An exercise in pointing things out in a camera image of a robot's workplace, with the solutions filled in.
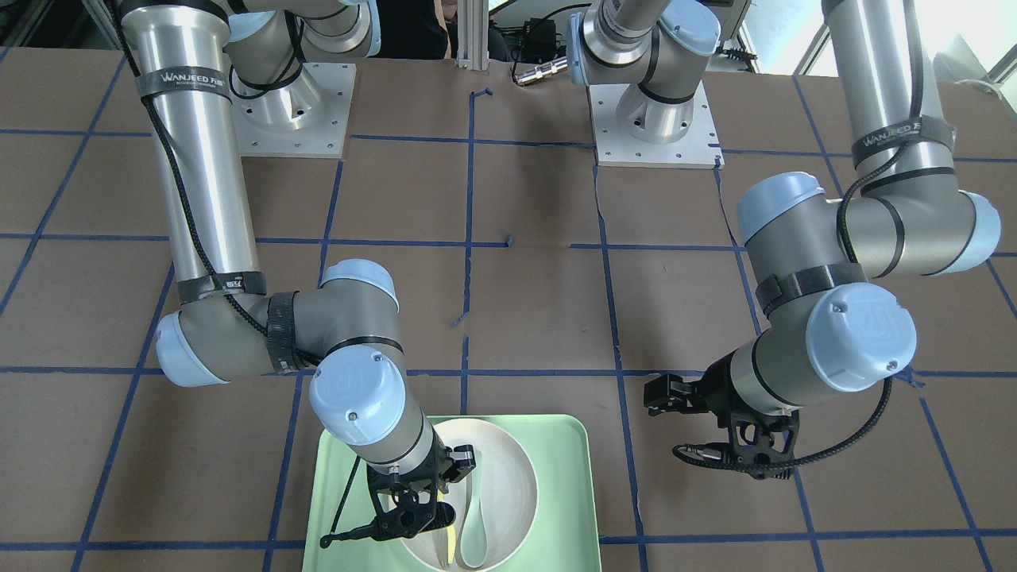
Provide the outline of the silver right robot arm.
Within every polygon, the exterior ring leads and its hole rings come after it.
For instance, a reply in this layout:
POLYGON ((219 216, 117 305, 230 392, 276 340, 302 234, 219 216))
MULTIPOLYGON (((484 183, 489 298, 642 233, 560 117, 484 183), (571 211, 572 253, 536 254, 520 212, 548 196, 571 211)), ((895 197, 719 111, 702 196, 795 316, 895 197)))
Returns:
POLYGON ((374 518, 342 540, 448 528, 437 493, 475 466, 443 444, 404 383, 400 305, 381 265, 341 261, 315 290, 270 296, 252 230, 224 48, 240 2, 111 1, 162 158, 181 308, 157 325, 157 358, 182 387, 312 367, 309 398, 366 466, 374 518))

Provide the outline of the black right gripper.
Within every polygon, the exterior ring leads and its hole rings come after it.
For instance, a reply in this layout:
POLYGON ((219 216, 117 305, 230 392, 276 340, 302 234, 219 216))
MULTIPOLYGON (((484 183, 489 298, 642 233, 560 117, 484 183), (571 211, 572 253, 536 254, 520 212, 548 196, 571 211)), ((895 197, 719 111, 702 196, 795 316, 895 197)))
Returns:
POLYGON ((447 502, 439 502, 437 493, 447 491, 450 477, 457 470, 446 453, 430 454, 416 470, 407 473, 368 467, 368 492, 376 514, 368 525, 368 536, 385 542, 448 528, 454 524, 455 510, 447 502))

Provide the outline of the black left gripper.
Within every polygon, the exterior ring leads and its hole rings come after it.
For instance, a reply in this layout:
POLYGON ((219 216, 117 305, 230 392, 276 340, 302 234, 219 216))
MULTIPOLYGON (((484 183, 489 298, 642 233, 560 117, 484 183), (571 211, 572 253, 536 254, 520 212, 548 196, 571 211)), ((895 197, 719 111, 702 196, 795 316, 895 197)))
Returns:
POLYGON ((768 415, 756 412, 745 404, 734 405, 728 412, 727 431, 730 462, 747 468, 755 479, 789 479, 793 468, 773 468, 772 465, 793 459, 793 446, 798 438, 799 413, 768 415))

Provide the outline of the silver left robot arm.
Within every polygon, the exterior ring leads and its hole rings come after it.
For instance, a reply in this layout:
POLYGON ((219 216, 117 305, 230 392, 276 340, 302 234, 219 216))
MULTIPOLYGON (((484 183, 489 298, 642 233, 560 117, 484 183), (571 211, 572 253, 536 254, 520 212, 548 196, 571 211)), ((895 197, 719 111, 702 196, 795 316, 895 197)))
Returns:
POLYGON ((676 458, 755 479, 789 478, 878 423, 918 333, 876 279, 969 270, 1001 236, 995 207, 959 188, 956 133, 938 100, 918 4, 825 1, 822 10, 849 108, 857 181, 839 201, 827 199, 805 172, 752 185, 738 203, 738 225, 769 328, 701 380, 664 374, 644 391, 651 415, 709 412, 727 432, 724 442, 676 446, 676 458), (860 430, 823 451, 793 453, 803 407, 878 381, 880 399, 860 430))

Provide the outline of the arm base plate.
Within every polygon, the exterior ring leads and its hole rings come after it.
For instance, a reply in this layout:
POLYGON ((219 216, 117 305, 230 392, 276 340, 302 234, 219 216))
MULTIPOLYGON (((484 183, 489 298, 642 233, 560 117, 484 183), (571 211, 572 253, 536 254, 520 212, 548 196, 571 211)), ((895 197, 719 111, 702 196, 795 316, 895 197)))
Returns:
POLYGON ((356 77, 353 63, 305 63, 294 83, 254 100, 233 95, 241 156, 344 157, 356 77))
POLYGON ((636 84, 589 87, 600 165, 722 168, 725 165, 704 85, 677 105, 646 96, 636 84))

